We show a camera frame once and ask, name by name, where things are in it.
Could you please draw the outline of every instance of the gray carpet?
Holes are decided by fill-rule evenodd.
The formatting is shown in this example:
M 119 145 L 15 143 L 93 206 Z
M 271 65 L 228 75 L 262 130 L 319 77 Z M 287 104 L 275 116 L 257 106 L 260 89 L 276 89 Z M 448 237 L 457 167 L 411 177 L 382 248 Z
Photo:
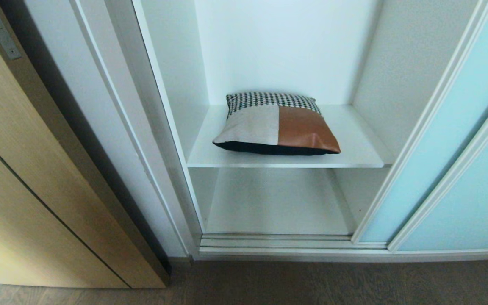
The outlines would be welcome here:
M 198 262 L 165 290 L 0 285 L 0 304 L 488 305 L 488 261 L 412 264 Z

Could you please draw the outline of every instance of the light wood door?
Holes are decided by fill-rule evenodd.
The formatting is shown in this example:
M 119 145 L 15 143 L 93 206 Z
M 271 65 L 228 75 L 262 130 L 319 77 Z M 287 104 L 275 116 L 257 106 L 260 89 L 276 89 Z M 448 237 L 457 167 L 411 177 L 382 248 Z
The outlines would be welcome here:
M 0 43 L 1 158 L 128 286 L 165 287 L 168 274 L 64 120 L 1 9 L 0 18 L 21 54 L 9 58 Z
M 1 160 L 0 284 L 128 287 Z

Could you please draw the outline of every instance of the cushion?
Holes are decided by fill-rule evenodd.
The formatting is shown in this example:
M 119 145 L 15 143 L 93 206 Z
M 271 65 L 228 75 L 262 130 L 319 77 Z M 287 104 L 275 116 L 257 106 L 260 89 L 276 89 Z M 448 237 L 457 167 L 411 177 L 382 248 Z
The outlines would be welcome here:
M 227 106 L 225 127 L 213 140 L 223 149 L 266 155 L 340 153 L 313 98 L 242 92 L 227 95 Z

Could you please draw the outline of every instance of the houndstooth pattern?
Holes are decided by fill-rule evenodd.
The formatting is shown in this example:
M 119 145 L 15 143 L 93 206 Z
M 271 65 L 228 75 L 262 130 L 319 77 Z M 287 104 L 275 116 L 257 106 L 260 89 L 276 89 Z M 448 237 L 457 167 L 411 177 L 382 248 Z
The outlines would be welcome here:
M 229 114 L 227 114 L 227 117 L 238 110 L 262 105 L 305 108 L 321 114 L 319 108 L 316 106 L 316 99 L 302 95 L 268 92 L 241 92 L 228 94 L 225 98 L 227 98 L 227 106 L 229 107 Z

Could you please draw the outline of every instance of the white shelf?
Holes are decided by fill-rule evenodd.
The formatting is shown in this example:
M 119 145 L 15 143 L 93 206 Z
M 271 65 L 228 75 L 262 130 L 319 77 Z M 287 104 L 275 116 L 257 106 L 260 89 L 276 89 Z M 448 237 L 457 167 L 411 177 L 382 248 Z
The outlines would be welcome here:
M 338 155 L 269 156 L 235 152 L 215 146 L 212 140 L 223 129 L 227 106 L 211 105 L 188 158 L 188 167 L 269 168 L 382 168 L 393 155 L 350 105 L 319 105 L 327 125 L 341 147 Z
M 331 169 L 222 168 L 205 233 L 349 235 L 355 227 Z

